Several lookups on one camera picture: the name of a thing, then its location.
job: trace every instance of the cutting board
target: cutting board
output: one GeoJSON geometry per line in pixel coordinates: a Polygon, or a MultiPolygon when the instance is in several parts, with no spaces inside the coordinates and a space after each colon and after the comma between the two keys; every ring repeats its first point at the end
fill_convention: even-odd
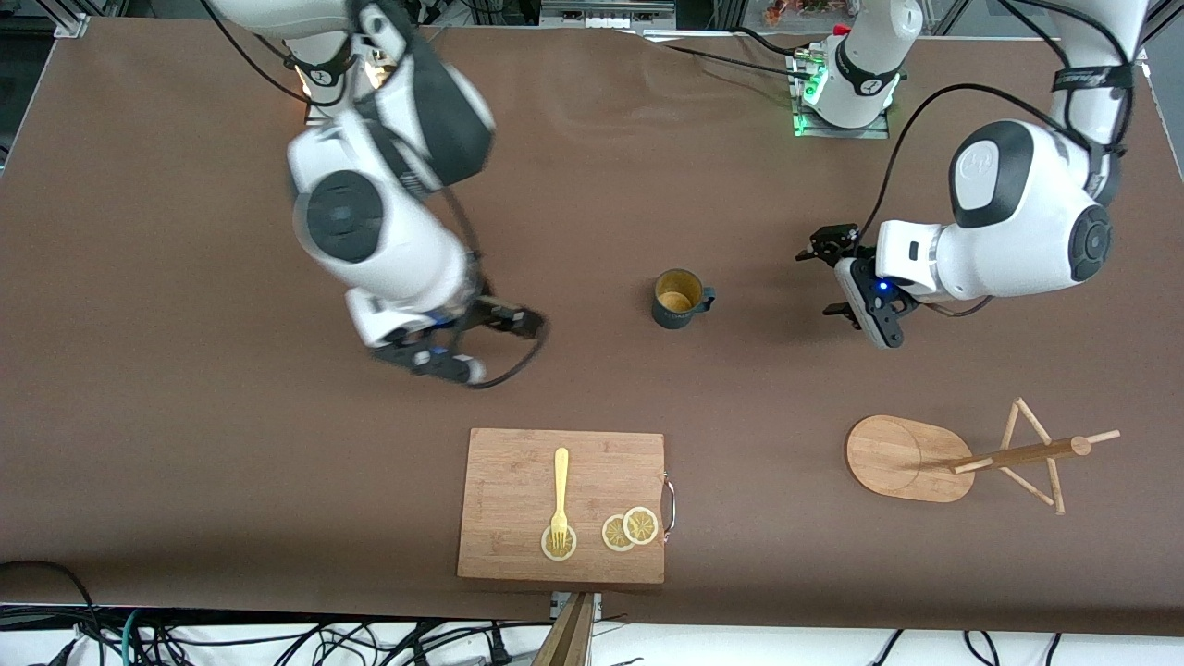
{"type": "Polygon", "coordinates": [[[665,577],[662,534],[628,552],[609,549],[600,527],[613,514],[644,506],[662,525],[665,440],[639,433],[497,430],[469,436],[461,518],[462,578],[657,584],[665,577]],[[567,520],[575,552],[542,555],[540,540],[555,511],[555,449],[571,454],[567,520]]]}

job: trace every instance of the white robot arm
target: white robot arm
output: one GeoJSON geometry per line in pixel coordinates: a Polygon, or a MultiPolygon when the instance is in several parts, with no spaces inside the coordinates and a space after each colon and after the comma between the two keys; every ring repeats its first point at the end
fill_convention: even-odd
{"type": "Polygon", "coordinates": [[[1119,181],[1118,92],[1133,85],[1130,63],[1146,0],[1061,6],[1106,26],[1121,49],[1054,13],[1070,68],[1056,77],[1051,115],[1067,132],[1015,120],[983,127],[950,166],[954,224],[887,220],[874,249],[857,246],[854,225],[826,228],[798,256],[835,267],[848,303],[826,314],[847,315],[877,347],[903,342],[897,320],[919,303],[1063,289],[1105,263],[1112,238],[1105,206],[1119,181]]]}
{"type": "MultiPolygon", "coordinates": [[[[494,299],[478,257],[423,205],[484,167],[494,121],[476,88],[439,60],[391,0],[215,1],[232,21],[285,39],[294,55],[308,40],[335,44],[345,36],[350,53],[377,47],[398,62],[358,98],[343,94],[348,65],[333,117],[289,145],[296,236],[352,287],[349,313],[375,357],[474,388],[500,383],[485,383],[481,361],[461,353],[463,332],[483,325],[541,341],[543,320],[494,299]],[[451,341],[437,342],[445,332],[451,341]]],[[[314,78],[322,64],[309,70],[314,78]]]]}

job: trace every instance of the table surface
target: table surface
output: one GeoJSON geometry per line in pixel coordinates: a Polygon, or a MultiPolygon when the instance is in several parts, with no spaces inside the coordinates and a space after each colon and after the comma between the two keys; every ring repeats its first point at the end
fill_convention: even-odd
{"type": "MultiPolygon", "coordinates": [[[[469,429],[663,433],[667,583],[606,595],[606,614],[1184,633],[1184,187],[1144,82],[1105,270],[971,319],[916,313],[882,352],[819,315],[838,286],[792,257],[866,218],[889,142],[794,137],[784,79],[632,36],[435,45],[498,122],[488,169],[457,187],[485,268],[554,326],[488,392],[368,358],[343,287],[292,236],[302,109],[212,25],[96,19],[57,44],[0,179],[0,557],[66,563],[98,603],[538,617],[526,593],[545,588],[455,575],[469,429]],[[719,292],[681,332],[648,314],[671,267],[719,292]],[[1064,517],[1002,475],[934,505],[844,467],[873,414],[996,448],[1017,396],[1054,436],[1122,430],[1061,466],[1064,517]]],[[[740,39],[688,45],[777,64],[740,39]]],[[[1055,60],[922,40],[907,68],[894,127],[963,81],[1044,105],[1055,60]]],[[[881,217],[948,222],[948,155],[1014,115],[970,92],[934,104],[881,217]]],[[[471,341],[494,372],[525,345],[471,341]]],[[[20,583],[0,593],[71,600],[20,583]]]]}

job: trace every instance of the blue mug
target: blue mug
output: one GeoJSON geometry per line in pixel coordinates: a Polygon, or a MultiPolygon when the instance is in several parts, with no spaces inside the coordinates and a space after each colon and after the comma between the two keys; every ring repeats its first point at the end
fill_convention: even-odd
{"type": "Polygon", "coordinates": [[[654,303],[650,314],[662,328],[682,328],[696,314],[712,309],[715,289],[703,287],[703,281],[689,270],[675,268],[658,276],[654,283],[654,303]]]}

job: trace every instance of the wooden fork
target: wooden fork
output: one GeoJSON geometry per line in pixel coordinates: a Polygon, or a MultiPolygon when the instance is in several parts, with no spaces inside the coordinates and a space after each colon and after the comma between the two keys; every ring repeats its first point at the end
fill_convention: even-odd
{"type": "Polygon", "coordinates": [[[551,551],[561,552],[567,547],[567,514],[564,497],[567,494],[567,449],[555,449],[555,513],[551,517],[551,551]]]}

